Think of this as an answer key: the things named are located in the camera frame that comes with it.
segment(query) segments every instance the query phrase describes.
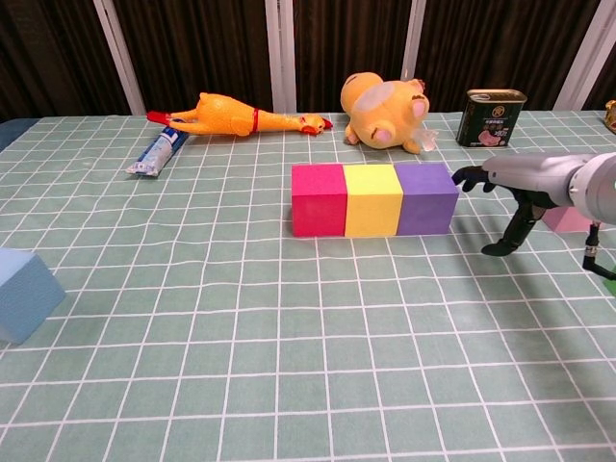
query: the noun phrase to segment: blue foam cube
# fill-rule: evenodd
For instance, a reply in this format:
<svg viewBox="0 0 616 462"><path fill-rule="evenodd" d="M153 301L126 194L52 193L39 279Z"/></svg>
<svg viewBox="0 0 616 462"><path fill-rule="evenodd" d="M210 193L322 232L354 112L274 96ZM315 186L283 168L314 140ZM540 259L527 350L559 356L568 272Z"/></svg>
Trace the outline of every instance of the blue foam cube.
<svg viewBox="0 0 616 462"><path fill-rule="evenodd" d="M0 247L0 340L23 343L64 297L36 253Z"/></svg>

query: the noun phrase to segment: can lid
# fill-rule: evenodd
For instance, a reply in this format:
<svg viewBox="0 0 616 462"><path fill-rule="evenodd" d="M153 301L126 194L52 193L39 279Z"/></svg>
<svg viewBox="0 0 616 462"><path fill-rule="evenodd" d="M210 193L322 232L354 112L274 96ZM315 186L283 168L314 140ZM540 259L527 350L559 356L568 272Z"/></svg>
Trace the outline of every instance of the can lid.
<svg viewBox="0 0 616 462"><path fill-rule="evenodd" d="M467 95L477 103L525 103L526 96L518 90L468 90Z"/></svg>

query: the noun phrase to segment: pink cube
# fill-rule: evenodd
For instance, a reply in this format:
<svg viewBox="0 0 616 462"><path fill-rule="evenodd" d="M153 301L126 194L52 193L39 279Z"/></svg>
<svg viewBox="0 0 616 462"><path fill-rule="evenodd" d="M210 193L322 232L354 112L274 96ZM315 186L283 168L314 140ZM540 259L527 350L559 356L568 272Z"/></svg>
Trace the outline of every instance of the pink cube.
<svg viewBox="0 0 616 462"><path fill-rule="evenodd" d="M292 166L291 198L294 236L345 235L347 181L342 164Z"/></svg>
<svg viewBox="0 0 616 462"><path fill-rule="evenodd" d="M591 224L591 220L575 207L548 209L543 215L543 221L555 233L587 232Z"/></svg>

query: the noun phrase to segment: yellow foam cube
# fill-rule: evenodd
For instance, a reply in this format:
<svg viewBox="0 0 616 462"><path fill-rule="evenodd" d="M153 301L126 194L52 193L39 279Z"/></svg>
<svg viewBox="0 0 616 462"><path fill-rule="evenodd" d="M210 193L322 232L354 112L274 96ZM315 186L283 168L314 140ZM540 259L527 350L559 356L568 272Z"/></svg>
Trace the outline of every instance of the yellow foam cube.
<svg viewBox="0 0 616 462"><path fill-rule="evenodd" d="M345 166L345 179L345 236L395 236L403 192L394 166Z"/></svg>

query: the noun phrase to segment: toothpaste tube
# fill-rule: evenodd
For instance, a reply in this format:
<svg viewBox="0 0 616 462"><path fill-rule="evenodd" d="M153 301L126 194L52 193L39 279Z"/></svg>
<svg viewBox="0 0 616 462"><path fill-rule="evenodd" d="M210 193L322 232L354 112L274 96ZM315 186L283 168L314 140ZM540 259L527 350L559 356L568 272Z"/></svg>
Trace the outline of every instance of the toothpaste tube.
<svg viewBox="0 0 616 462"><path fill-rule="evenodd" d="M126 169L128 173L158 176L165 164L184 144L189 134L165 127L158 138L143 151L137 161Z"/></svg>

